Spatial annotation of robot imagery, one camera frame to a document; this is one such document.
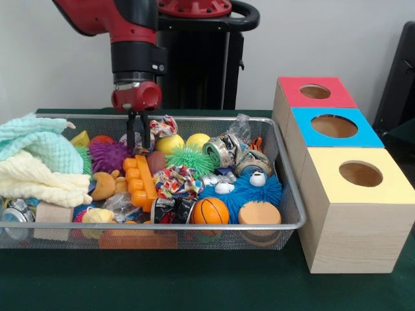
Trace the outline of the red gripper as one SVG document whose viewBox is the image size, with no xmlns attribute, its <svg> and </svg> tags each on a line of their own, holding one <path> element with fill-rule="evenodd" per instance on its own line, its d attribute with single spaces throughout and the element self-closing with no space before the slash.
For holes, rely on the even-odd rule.
<svg viewBox="0 0 415 311">
<path fill-rule="evenodd" d="M 140 120 L 143 126 L 141 131 L 142 146 L 149 149 L 151 147 L 150 139 L 150 119 L 147 111 L 158 109 L 162 94 L 160 87 L 153 81 L 132 82 L 129 84 L 116 85 L 112 92 L 113 107 L 119 111 L 134 110 L 128 112 L 126 122 L 126 141 L 129 149 L 134 149 L 136 121 L 136 111 L 139 112 Z"/>
</svg>

